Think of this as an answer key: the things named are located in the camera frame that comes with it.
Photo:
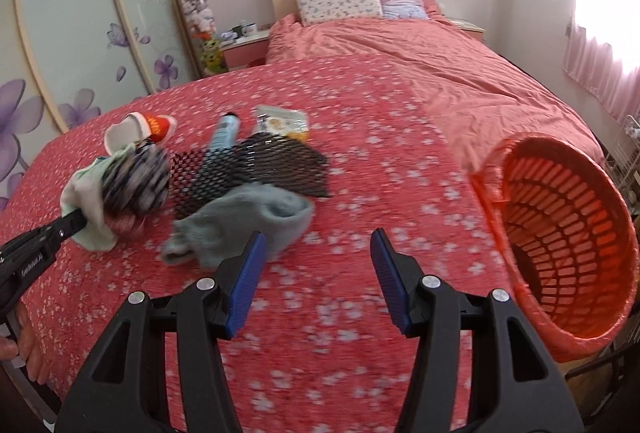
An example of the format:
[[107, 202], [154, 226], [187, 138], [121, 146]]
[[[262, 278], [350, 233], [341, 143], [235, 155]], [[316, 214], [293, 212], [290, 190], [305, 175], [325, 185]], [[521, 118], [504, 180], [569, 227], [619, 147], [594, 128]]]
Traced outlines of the person left hand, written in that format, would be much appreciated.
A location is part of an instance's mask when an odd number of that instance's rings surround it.
[[20, 333], [17, 340], [1, 339], [1, 361], [12, 361], [19, 356], [25, 362], [29, 380], [44, 384], [49, 377], [49, 366], [43, 356], [40, 341], [36, 335], [32, 321], [29, 318], [26, 306], [18, 301], [15, 306], [15, 316], [20, 325]]

